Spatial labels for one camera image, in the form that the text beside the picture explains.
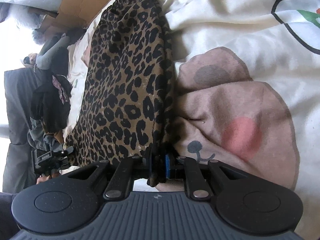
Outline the person's left hand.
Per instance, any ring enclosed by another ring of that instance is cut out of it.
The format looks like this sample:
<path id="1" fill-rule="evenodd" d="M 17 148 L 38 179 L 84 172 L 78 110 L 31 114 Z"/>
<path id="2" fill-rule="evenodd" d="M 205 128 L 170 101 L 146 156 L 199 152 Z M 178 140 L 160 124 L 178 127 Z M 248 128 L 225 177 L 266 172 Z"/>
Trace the person's left hand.
<path id="1" fill-rule="evenodd" d="M 48 175 L 48 176 L 41 175 L 41 176 L 39 176 L 39 178 L 37 178 L 36 184 L 48 181 L 48 180 L 53 179 L 53 178 L 57 178 L 60 175 L 61 175 L 61 173 L 59 171 L 52 171 L 51 174 Z"/>

